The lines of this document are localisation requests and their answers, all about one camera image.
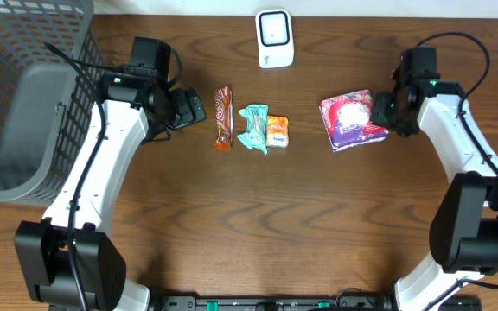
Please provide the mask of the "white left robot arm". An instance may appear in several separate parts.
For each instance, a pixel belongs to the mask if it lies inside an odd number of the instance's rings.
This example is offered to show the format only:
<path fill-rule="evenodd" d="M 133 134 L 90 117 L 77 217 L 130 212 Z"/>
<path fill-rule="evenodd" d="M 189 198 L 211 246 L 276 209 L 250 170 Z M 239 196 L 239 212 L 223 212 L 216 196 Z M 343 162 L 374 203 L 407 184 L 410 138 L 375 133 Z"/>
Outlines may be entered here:
<path fill-rule="evenodd" d="M 51 310 L 148 310 L 151 291 L 127 277 L 110 239 L 125 174 L 139 146 L 206 119 L 193 87 L 126 74 L 103 76 L 103 103 L 67 181 L 41 221 L 23 221 L 16 254 L 33 301 Z"/>

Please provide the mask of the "small orange snack packet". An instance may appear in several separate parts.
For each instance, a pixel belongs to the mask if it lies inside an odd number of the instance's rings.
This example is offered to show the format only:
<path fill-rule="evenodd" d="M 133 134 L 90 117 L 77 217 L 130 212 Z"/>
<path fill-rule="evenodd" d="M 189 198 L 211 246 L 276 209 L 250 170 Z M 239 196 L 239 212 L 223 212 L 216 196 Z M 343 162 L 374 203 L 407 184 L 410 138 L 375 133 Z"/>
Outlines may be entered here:
<path fill-rule="evenodd" d="M 281 116 L 267 118 L 266 145 L 286 148 L 289 144 L 289 119 Z"/>

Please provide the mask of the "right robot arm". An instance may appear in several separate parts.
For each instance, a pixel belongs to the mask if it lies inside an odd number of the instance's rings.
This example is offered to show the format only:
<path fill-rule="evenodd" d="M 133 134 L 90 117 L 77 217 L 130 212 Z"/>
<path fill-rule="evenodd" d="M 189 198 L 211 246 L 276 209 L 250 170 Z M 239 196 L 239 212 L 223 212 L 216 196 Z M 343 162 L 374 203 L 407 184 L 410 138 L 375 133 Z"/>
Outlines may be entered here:
<path fill-rule="evenodd" d="M 498 272 L 498 156 L 471 114 L 462 87 L 419 80 L 381 92 L 374 124 L 410 136 L 424 132 L 450 183 L 429 230 L 430 251 L 394 284 L 398 310 L 438 310 L 468 284 Z"/>

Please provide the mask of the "orange brown chocolate bar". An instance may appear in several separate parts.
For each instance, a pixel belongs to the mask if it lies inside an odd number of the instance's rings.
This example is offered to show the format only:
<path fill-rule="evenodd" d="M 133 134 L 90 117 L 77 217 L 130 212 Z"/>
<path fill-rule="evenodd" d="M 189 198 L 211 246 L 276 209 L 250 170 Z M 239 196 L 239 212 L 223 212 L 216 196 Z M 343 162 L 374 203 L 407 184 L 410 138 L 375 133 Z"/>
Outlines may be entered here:
<path fill-rule="evenodd" d="M 230 85 L 223 86 L 214 92 L 214 104 L 218 129 L 214 150 L 230 150 L 233 140 L 233 94 Z"/>

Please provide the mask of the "teal wrapper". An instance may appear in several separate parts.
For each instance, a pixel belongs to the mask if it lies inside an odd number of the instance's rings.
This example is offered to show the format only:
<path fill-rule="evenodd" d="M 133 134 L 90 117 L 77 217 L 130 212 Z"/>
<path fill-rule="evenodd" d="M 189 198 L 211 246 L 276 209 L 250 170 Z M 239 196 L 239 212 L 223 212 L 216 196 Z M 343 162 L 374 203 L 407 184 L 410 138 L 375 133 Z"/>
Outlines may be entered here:
<path fill-rule="evenodd" d="M 238 134 L 237 138 L 248 149 L 258 149 L 266 155 L 268 106 L 251 104 L 241 109 L 239 114 L 246 120 L 246 131 Z"/>

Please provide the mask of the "red purple snack packet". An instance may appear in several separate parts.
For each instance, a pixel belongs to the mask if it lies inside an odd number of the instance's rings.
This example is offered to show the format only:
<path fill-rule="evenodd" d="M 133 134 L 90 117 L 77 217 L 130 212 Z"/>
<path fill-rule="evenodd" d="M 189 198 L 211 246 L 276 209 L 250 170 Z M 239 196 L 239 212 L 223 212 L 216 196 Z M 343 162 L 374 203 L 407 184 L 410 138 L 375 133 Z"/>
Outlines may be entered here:
<path fill-rule="evenodd" d="M 319 104 L 322 121 L 334 152 L 383 141 L 388 130 L 371 121 L 373 98 L 361 90 L 324 99 Z"/>

